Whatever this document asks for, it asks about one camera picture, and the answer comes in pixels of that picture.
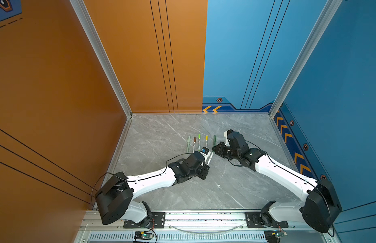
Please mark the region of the white pen brown end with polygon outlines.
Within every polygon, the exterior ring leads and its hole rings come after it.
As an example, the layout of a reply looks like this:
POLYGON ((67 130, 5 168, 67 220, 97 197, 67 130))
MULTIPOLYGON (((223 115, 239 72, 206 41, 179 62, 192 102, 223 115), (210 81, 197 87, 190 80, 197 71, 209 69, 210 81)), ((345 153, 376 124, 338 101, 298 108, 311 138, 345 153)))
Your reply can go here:
POLYGON ((192 152, 195 152, 196 141, 197 141, 197 138, 194 137, 194 141, 193 141, 193 150, 192 150, 192 152))

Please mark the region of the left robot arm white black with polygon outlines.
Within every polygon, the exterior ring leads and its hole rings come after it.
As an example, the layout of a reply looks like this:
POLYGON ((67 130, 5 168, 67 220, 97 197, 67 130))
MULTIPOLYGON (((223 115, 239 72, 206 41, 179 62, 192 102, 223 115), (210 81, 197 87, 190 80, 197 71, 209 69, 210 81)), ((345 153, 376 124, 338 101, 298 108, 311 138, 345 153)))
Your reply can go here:
POLYGON ((125 176, 123 172, 113 174, 95 195, 103 225, 119 220, 134 223, 139 228, 155 225, 155 218, 146 202, 135 201, 151 191, 172 187, 194 177, 206 179, 212 153, 208 148, 188 153, 163 169, 147 174, 125 176))

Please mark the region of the white pen green tip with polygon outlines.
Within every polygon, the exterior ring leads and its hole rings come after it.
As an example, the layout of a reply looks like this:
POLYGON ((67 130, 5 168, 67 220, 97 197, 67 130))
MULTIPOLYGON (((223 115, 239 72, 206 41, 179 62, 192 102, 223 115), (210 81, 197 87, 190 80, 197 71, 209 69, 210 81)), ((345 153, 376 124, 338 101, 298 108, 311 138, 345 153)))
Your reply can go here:
POLYGON ((212 160, 212 157, 213 157, 213 152, 210 152, 210 155, 208 156, 207 158, 207 161, 206 161, 206 165, 209 166, 211 160, 212 160))

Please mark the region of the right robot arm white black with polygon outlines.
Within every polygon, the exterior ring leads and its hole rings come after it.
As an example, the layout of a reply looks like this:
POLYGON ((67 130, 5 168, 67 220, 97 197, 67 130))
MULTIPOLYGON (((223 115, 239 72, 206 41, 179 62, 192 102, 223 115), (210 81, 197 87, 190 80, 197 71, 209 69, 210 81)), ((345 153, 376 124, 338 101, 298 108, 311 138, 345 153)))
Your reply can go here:
POLYGON ((283 221, 304 222, 320 233, 334 230, 334 222, 342 206, 331 181, 317 181, 278 163, 258 146, 250 148, 244 136, 228 130, 225 141, 212 151, 229 162, 237 160, 241 167, 265 175, 298 197, 297 202, 269 201, 259 214, 264 227, 271 228, 283 221))

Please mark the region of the white pen dark green end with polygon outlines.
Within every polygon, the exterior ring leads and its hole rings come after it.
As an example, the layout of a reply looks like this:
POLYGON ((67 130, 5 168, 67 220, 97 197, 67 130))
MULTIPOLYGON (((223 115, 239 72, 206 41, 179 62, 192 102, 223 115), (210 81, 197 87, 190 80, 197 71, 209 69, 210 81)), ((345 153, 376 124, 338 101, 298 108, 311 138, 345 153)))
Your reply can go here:
POLYGON ((191 136, 188 136, 188 141, 187 141, 187 153, 190 152, 190 143, 191 143, 191 136))

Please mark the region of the white pen light green end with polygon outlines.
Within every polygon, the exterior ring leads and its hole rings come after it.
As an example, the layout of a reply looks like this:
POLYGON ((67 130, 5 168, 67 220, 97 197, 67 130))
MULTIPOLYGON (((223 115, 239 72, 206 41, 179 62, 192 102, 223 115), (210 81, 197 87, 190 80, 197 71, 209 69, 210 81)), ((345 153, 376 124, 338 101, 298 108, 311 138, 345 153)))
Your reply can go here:
POLYGON ((201 149, 201 134, 198 134, 198 151, 201 149))

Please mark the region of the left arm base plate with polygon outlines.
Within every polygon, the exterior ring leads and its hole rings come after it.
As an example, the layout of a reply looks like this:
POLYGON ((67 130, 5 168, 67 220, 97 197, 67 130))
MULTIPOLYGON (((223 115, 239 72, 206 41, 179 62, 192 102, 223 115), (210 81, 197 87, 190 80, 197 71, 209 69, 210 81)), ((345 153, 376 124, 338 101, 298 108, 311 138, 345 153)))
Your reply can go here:
POLYGON ((139 223, 135 223, 131 220, 124 221, 124 228, 135 229, 135 228, 149 228, 149 229, 159 229, 165 226, 165 212, 151 212, 144 220, 139 223))

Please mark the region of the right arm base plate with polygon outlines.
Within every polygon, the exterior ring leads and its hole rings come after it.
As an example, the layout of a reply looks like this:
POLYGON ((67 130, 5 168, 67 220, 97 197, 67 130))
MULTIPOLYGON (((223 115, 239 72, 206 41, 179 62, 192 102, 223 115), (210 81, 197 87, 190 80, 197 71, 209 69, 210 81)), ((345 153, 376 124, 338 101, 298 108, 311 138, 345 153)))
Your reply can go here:
POLYGON ((287 221, 275 221, 268 213, 245 212, 245 220, 248 228, 288 228, 287 221))

